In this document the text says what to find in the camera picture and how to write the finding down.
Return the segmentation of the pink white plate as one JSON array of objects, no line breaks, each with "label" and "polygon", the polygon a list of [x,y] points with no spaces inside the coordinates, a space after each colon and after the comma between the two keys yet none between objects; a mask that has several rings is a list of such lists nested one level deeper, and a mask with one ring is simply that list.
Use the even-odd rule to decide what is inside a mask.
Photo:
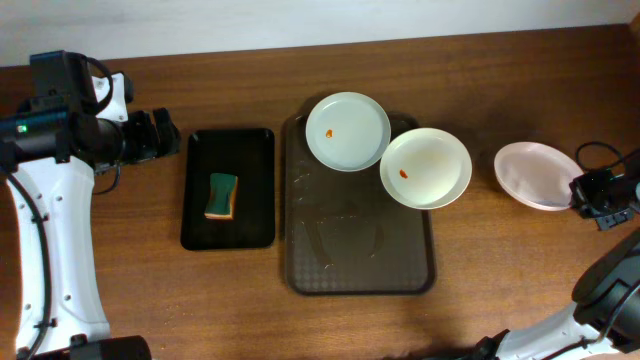
[{"label": "pink white plate", "polygon": [[569,156],[536,142],[502,147],[494,157],[494,172],[507,194],[543,211],[569,209],[572,201],[569,184],[584,174]]}]

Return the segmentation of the green orange sponge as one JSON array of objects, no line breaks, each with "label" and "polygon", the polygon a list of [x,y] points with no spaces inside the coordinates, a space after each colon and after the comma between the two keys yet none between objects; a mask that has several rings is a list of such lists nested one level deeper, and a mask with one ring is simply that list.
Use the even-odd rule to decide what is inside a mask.
[{"label": "green orange sponge", "polygon": [[238,177],[226,173],[212,173],[209,184],[210,195],[204,216],[212,220],[233,220]]}]

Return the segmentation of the cream plate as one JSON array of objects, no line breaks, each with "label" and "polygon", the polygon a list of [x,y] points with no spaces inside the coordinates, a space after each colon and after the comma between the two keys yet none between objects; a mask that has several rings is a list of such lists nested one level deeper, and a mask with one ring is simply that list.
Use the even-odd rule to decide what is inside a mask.
[{"label": "cream plate", "polygon": [[398,203],[418,210],[445,207],[467,189],[472,161],[465,145],[436,128],[417,128],[396,137],[379,167],[386,192]]}]

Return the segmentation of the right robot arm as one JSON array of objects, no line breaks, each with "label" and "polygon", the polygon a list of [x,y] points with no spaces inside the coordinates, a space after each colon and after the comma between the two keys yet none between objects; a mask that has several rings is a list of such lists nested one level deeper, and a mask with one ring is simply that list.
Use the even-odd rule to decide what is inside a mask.
[{"label": "right robot arm", "polygon": [[[602,231],[639,211],[639,151],[569,183],[569,205]],[[591,265],[560,312],[521,330],[482,338],[473,348],[447,351],[433,360],[586,359],[639,349],[639,232],[634,231]]]}]

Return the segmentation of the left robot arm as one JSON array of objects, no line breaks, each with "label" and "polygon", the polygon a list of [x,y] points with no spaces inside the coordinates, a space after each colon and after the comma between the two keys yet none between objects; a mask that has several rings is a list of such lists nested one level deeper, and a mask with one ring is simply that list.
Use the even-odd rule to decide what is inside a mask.
[{"label": "left robot arm", "polygon": [[102,308],[90,209],[94,171],[80,159],[20,164],[8,186],[20,241],[19,359],[148,359],[146,340],[114,338]]}]

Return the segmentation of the small black tray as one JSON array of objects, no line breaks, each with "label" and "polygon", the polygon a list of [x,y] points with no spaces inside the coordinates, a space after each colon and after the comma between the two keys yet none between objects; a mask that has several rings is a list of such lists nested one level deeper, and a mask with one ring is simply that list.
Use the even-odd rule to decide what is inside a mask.
[{"label": "small black tray", "polygon": [[275,239],[275,136],[266,128],[200,130],[188,139],[181,245],[252,249]]}]

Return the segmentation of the pale green plate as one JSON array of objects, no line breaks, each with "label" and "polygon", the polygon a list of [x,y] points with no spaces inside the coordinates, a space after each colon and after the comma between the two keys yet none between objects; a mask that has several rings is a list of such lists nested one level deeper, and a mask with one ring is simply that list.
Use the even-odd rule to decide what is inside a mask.
[{"label": "pale green plate", "polygon": [[357,172],[381,159],[391,139],[385,110],[372,98],[339,92],[320,100],[305,125],[314,157],[336,171]]}]

